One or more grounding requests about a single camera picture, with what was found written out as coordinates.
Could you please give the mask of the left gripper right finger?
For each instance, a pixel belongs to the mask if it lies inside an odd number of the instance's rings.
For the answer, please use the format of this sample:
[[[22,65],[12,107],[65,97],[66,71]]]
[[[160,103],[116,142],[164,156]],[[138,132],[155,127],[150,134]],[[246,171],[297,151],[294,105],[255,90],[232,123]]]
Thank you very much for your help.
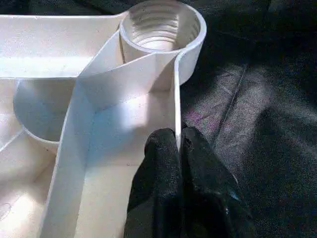
[[[238,183],[203,134],[182,130],[186,233],[190,238],[251,238],[253,219]]]

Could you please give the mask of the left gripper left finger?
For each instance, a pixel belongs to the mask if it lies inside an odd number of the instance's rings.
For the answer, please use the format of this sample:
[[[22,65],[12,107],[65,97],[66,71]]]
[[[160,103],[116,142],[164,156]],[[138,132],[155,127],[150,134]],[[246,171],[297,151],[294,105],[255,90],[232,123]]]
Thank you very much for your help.
[[[179,238],[181,236],[181,171],[173,130],[150,134],[144,159],[131,184],[123,236]]]

